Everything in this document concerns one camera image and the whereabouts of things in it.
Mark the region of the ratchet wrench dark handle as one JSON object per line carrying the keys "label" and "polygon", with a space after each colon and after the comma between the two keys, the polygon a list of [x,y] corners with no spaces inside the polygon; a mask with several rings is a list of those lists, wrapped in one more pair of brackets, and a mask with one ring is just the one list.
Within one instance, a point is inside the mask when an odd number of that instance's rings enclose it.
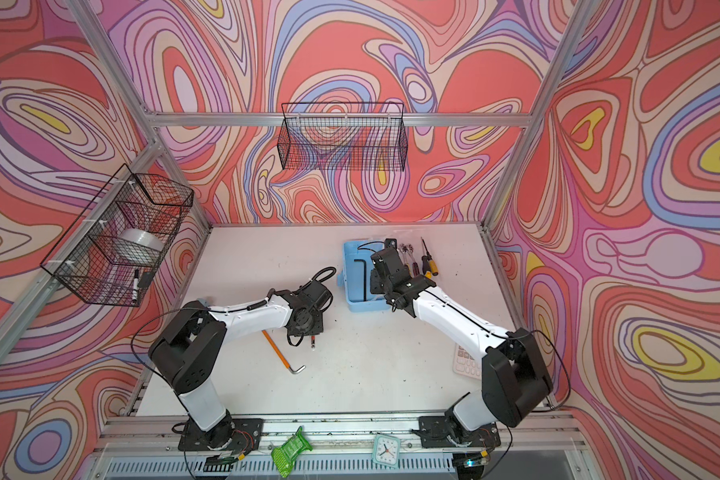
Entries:
{"label": "ratchet wrench dark handle", "polygon": [[411,244],[405,244],[404,250],[406,252],[407,258],[409,260],[409,264],[411,267],[412,276],[416,277],[420,274],[420,267],[418,265],[418,262],[415,259],[413,248]]}

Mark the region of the light blue plastic tool box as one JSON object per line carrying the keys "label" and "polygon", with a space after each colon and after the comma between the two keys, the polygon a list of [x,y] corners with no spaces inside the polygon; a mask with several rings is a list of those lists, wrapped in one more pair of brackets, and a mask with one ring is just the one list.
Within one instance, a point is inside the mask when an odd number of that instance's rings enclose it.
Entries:
{"label": "light blue plastic tool box", "polygon": [[414,275],[401,254],[402,247],[391,237],[343,244],[338,285],[350,312],[405,311],[415,317],[414,301],[436,283],[424,274]]}

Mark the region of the small yellow handle screwdriver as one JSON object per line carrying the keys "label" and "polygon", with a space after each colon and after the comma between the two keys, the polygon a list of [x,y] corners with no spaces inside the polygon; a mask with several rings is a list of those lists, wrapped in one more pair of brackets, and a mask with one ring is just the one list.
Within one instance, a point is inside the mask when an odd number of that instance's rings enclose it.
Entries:
{"label": "small yellow handle screwdriver", "polygon": [[430,269],[431,269],[431,271],[430,271],[429,273],[427,273],[427,275],[430,275],[430,276],[438,276],[438,275],[439,275],[439,271],[438,271],[436,262],[434,261],[434,259],[433,259],[432,255],[430,254],[429,250],[428,250],[427,248],[426,248],[426,250],[427,250],[427,253],[429,254],[429,265],[430,265]]}

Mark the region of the orange hex key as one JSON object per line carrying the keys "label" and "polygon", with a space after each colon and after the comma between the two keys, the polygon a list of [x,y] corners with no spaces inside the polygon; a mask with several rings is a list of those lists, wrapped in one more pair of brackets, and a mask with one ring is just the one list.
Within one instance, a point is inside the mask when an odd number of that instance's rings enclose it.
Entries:
{"label": "orange hex key", "polygon": [[280,350],[280,348],[277,346],[277,344],[275,343],[275,341],[273,340],[271,335],[266,330],[262,331],[261,333],[264,336],[264,338],[266,339],[269,346],[272,348],[272,350],[276,354],[276,356],[278,357],[278,359],[280,360],[280,362],[282,363],[282,365],[286,368],[286,370],[288,370],[292,375],[298,375],[305,370],[306,365],[301,365],[297,368],[294,368],[291,365],[291,363],[288,361],[288,359],[285,357],[283,352]]}

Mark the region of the black hex key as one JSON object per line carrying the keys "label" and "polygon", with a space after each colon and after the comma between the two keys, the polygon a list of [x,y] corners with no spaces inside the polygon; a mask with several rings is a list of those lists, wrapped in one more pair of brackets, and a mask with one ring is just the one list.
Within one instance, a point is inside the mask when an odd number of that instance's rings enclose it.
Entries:
{"label": "black hex key", "polygon": [[368,269],[367,269],[367,262],[364,258],[355,258],[353,260],[354,266],[357,268],[358,272],[361,274],[361,289],[363,300],[367,300],[368,296]]}

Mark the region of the screwdriver black orange handle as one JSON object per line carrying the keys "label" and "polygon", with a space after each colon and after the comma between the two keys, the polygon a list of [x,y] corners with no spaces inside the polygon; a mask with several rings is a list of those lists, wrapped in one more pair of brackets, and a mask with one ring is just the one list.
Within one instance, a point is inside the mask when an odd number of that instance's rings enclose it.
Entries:
{"label": "screwdriver black orange handle", "polygon": [[429,254],[427,253],[424,239],[421,239],[421,241],[422,241],[422,256],[421,256],[422,266],[421,266],[421,268],[422,268],[422,272],[424,274],[427,274],[431,271],[430,265],[429,265]]}

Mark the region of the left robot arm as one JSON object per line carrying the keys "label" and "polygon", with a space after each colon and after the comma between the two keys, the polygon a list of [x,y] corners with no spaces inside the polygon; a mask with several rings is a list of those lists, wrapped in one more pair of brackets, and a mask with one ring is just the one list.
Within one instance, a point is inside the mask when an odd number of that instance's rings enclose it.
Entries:
{"label": "left robot arm", "polygon": [[296,290],[272,289],[248,304],[189,302],[153,341],[148,357],[187,411],[190,424],[227,438],[233,429],[231,414],[211,380],[225,342],[284,328],[287,338],[299,343],[323,332],[323,317],[332,302],[332,292],[316,279]]}

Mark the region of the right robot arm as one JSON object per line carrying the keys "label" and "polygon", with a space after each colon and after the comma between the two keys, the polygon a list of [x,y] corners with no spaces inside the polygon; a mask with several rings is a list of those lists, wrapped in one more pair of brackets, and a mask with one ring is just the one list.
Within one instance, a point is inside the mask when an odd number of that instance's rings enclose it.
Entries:
{"label": "right robot arm", "polygon": [[541,349],[526,329],[509,331],[458,304],[436,282],[413,276],[399,256],[396,240],[371,254],[371,292],[445,334],[481,365],[481,386],[451,405],[443,420],[461,442],[485,425],[517,426],[551,393],[553,382]]}

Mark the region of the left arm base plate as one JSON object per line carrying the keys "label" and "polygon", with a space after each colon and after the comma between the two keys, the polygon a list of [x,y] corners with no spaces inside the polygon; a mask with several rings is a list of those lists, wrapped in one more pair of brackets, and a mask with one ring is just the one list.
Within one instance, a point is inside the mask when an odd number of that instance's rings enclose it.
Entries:
{"label": "left arm base plate", "polygon": [[232,418],[205,432],[188,419],[175,424],[172,432],[180,436],[178,449],[182,452],[250,453],[259,447],[263,426],[262,418]]}

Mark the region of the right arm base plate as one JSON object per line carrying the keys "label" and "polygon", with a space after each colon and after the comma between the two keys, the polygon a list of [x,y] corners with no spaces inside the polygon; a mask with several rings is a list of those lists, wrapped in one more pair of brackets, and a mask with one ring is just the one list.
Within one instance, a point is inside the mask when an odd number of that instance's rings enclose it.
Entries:
{"label": "right arm base plate", "polygon": [[491,452],[501,445],[494,424],[467,431],[445,414],[420,416],[418,426],[411,432],[419,438],[423,448],[481,448]]}

